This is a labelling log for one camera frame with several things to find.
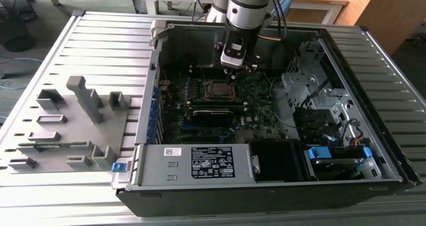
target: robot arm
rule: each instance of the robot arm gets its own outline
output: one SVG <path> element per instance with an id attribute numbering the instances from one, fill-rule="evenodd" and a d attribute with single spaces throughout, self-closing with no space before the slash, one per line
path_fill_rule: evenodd
<path id="1" fill-rule="evenodd" d="M 228 0 L 219 62 L 224 70 L 256 65 L 252 54 L 268 0 Z"/>
<path id="2" fill-rule="evenodd" d="M 208 22 L 223 22 L 222 42 L 214 45 L 226 74 L 247 69 L 255 70 L 258 58 L 254 55 L 258 33 L 266 17 L 270 0 L 212 0 Z M 283 12 L 292 0 L 279 2 Z"/>

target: table leg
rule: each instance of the table leg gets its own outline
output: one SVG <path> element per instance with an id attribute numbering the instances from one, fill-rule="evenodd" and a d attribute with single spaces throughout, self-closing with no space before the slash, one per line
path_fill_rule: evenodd
<path id="1" fill-rule="evenodd" d="M 145 0 L 146 3 L 146 10 L 149 15 L 158 14 L 158 2 L 157 0 Z"/>
<path id="2" fill-rule="evenodd" d="M 53 5 L 59 5 L 59 0 L 50 0 Z"/>
<path id="3" fill-rule="evenodd" d="M 327 14 L 323 17 L 322 24 L 334 24 L 334 21 L 339 15 L 343 5 L 334 4 L 327 10 Z"/>
<path id="4" fill-rule="evenodd" d="M 173 4 L 171 4 L 171 1 L 166 1 L 167 4 L 166 4 L 166 9 L 167 10 L 173 10 Z"/>

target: trash bin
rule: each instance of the trash bin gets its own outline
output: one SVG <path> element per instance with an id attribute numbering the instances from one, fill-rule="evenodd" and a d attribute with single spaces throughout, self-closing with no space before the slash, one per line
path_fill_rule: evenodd
<path id="1" fill-rule="evenodd" d="M 35 19 L 37 15 L 30 0 L 0 0 L 0 3 L 6 9 L 17 10 L 21 21 L 26 22 Z"/>
<path id="2" fill-rule="evenodd" d="M 34 39 L 15 9 L 0 7 L 0 45 L 10 52 L 27 50 Z"/>

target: blue cable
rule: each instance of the blue cable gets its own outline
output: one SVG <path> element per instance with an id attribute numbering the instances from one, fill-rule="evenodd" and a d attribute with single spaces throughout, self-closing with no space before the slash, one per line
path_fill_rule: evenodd
<path id="1" fill-rule="evenodd" d="M 25 89 L 25 87 L 13 88 L 13 87 L 5 87 L 5 86 L 2 86 L 2 85 L 0 85 L 0 88 L 1 88 L 1 89 L 6 89 L 6 90 L 22 90 L 22 89 Z"/>
<path id="2" fill-rule="evenodd" d="M 38 62 L 39 64 L 42 63 L 42 60 L 38 60 L 38 59 L 34 59 L 34 58 L 7 58 L 7 57 L 3 57 L 0 55 L 1 58 L 6 59 L 5 61 L 1 61 L 0 62 L 0 65 L 9 62 L 9 61 L 13 61 L 13 60 L 33 60 L 35 62 Z M 17 87 L 17 88 L 13 88 L 13 87 L 5 87 L 5 86 L 1 86 L 0 85 L 0 88 L 1 89 L 6 89 L 6 90 L 21 90 L 21 89 L 25 89 L 25 87 Z"/>

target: wooden cabinet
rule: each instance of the wooden cabinet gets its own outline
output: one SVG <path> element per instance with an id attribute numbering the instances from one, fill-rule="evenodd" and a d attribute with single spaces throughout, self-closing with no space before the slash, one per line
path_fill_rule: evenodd
<path id="1" fill-rule="evenodd" d="M 426 17 L 426 0 L 348 0 L 335 24 L 364 25 L 388 54 Z"/>

